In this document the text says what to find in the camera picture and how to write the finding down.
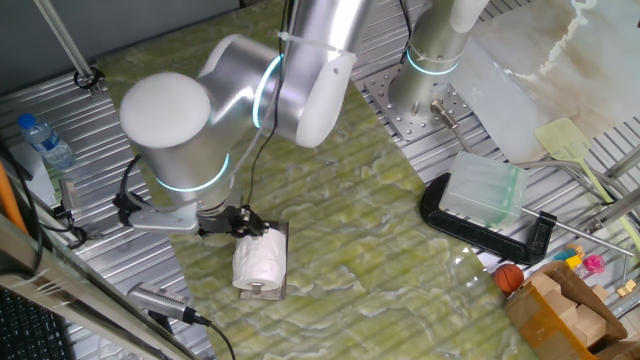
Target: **metal mounting plate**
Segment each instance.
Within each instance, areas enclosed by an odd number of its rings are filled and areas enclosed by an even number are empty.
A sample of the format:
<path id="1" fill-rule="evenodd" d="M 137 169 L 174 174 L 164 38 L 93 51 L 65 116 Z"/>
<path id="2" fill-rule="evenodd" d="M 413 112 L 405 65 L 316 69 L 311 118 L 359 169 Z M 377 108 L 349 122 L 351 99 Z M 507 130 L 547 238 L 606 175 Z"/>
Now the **metal mounting plate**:
<path id="1" fill-rule="evenodd" d="M 406 119 L 394 109 L 393 104 L 389 101 L 389 83 L 401 69 L 402 65 L 395 65 L 382 70 L 366 78 L 364 84 L 382 112 L 389 118 L 391 126 L 394 127 L 397 133 L 405 140 L 411 141 L 421 138 L 433 131 L 433 126 L 430 126 L 429 122 L 439 122 L 440 119 L 437 116 Z M 447 97 L 442 100 L 445 109 L 448 109 L 456 119 L 471 114 L 471 109 L 451 84 L 449 84 Z"/>

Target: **orange pole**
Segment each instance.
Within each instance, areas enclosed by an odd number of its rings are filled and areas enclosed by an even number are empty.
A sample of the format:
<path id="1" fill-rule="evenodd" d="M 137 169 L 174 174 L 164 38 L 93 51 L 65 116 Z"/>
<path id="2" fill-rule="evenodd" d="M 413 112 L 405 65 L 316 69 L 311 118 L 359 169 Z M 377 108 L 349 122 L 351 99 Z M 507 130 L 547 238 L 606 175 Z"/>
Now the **orange pole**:
<path id="1" fill-rule="evenodd" d="M 0 198 L 2 198 L 2 206 L 4 206 L 4 210 L 7 213 L 7 217 L 11 222 L 13 222 L 20 230 L 24 231 L 25 234 L 29 234 L 27 231 L 27 227 L 24 225 L 24 221 L 22 220 L 22 215 L 20 214 L 20 208 L 18 208 L 18 202 L 16 201 L 16 196 L 13 193 L 13 189 L 11 188 L 11 183 L 9 182 L 9 177 L 7 176 L 7 172 L 4 170 L 4 166 L 0 161 Z"/>

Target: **yellow spatula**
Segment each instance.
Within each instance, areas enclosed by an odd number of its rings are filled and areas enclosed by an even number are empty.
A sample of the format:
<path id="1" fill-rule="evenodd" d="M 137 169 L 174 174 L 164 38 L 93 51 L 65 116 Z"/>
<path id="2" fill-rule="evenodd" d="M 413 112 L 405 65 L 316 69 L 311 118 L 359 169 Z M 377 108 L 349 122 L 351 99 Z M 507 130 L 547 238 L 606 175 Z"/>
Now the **yellow spatula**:
<path id="1" fill-rule="evenodd" d="M 595 175 L 593 175 L 587 163 L 584 162 L 584 157 L 589 153 L 591 143 L 571 120 L 567 118 L 558 119 L 537 128 L 535 133 L 538 140 L 554 159 L 573 161 L 580 164 L 596 189 L 598 189 L 598 192 L 600 192 L 600 195 L 602 195 L 602 198 L 604 198 L 604 201 L 613 201 Z M 620 218 L 620 223 L 629 233 L 638 251 L 640 251 L 640 236 L 638 236 L 635 228 L 624 216 Z"/>

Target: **toilet paper roll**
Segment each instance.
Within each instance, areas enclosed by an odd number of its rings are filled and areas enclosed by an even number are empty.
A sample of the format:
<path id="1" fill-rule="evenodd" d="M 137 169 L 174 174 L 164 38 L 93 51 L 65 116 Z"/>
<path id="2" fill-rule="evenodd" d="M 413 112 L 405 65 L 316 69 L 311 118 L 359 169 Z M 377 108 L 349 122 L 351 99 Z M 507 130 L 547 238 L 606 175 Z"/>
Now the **toilet paper roll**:
<path id="1" fill-rule="evenodd" d="M 287 271 L 287 240 L 281 232 L 269 229 L 263 236 L 247 236 L 238 240 L 233 254 L 233 286 L 251 290 L 262 284 L 262 290 L 282 285 Z"/>

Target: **green marbled surface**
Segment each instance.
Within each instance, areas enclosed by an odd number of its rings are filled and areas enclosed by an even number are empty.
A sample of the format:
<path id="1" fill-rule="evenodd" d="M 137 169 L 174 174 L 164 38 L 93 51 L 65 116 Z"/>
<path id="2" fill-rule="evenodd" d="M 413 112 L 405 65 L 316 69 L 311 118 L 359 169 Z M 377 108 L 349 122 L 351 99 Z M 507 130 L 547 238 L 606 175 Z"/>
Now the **green marbled surface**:
<path id="1" fill-rule="evenodd" d="M 267 1 L 101 61 L 114 102 L 156 72 L 194 76 L 228 34 L 275 47 L 280 11 L 280 1 Z M 252 136 L 238 144 L 236 158 Z M 239 174 L 242 189 L 249 166 Z M 157 184 L 148 183 L 162 201 Z M 234 239 L 174 236 L 172 243 L 195 307 L 226 333 L 238 359 L 536 358 L 473 252 L 421 221 L 423 191 L 351 87 L 320 147 L 274 138 L 256 168 L 253 207 L 264 218 L 290 221 L 286 300 L 238 299 Z M 222 359 L 230 358 L 217 334 L 209 338 Z"/>

